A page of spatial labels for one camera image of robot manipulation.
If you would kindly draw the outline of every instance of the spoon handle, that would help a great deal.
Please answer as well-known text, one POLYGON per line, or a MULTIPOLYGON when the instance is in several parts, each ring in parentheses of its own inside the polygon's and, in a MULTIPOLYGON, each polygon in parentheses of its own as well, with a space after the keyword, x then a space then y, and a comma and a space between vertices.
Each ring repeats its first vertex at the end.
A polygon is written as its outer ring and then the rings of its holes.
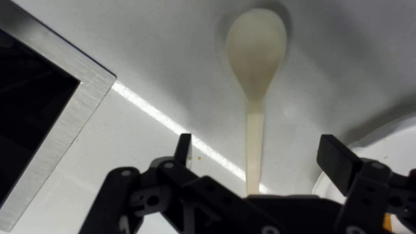
POLYGON ((264 104, 252 100, 245 102, 245 190, 249 195, 258 193, 260 187, 264 104))

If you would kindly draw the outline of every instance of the metal frame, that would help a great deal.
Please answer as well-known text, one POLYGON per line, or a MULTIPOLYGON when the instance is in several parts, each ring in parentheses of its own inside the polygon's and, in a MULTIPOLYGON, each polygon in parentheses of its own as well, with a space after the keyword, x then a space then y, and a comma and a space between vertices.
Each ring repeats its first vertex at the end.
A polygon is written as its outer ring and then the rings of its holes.
POLYGON ((0 209, 0 230, 10 231, 115 76, 10 1, 0 1, 0 30, 79 80, 79 86, 0 209))

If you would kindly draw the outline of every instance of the wooden spoon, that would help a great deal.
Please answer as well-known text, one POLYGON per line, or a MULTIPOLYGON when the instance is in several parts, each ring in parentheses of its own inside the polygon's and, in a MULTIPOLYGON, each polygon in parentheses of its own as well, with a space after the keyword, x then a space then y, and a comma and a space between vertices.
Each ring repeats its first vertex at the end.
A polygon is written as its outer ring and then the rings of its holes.
POLYGON ((264 99, 286 53, 286 28, 267 9, 251 9, 232 23, 226 52, 245 93, 245 188, 258 193, 264 127, 264 99))

